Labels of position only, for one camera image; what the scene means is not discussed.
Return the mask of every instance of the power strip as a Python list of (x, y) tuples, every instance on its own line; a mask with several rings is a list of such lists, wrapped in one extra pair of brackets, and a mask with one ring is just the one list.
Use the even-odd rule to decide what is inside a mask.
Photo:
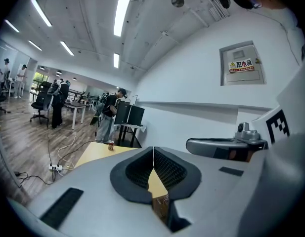
[(54, 164), (52, 166), (49, 165), (49, 170), (50, 171), (57, 171), (57, 169), (59, 170), (59, 172), (62, 171), (62, 165), (59, 165), (59, 167), (56, 164)]

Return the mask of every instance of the cap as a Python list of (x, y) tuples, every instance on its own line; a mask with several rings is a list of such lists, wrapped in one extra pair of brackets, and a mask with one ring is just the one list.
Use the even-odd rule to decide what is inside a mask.
[(121, 92), (123, 94), (123, 96), (126, 96), (127, 95), (127, 92), (125, 89), (123, 88), (119, 88), (118, 92)]

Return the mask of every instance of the can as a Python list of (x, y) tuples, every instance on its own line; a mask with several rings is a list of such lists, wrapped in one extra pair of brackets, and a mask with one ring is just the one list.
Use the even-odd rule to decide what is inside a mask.
[(108, 142), (108, 150), (113, 151), (114, 150), (114, 141), (109, 141)]

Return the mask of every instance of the white shirt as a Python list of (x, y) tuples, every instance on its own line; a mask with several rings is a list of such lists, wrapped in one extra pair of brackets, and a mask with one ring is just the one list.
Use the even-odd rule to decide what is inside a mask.
[(1, 71), (0, 82), (5, 82), (5, 77), (6, 77), (7, 72), (9, 71), (9, 68), (7, 65), (5, 65), (5, 67), (3, 69), (1, 69), (0, 71)]
[[(26, 72), (26, 69), (19, 68), (17, 74), (20, 75), (20, 76), (24, 76), (25, 72)], [(23, 81), (23, 78), (24, 77), (17, 76), (16, 81)]]

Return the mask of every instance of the window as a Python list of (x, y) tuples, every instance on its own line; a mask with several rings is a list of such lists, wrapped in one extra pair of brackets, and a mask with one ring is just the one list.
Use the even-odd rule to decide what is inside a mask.
[(252, 41), (224, 47), (220, 51), (220, 85), (265, 84), (261, 59)]
[(36, 72), (32, 83), (32, 92), (38, 93), (39, 86), (43, 81), (48, 81), (48, 76)]

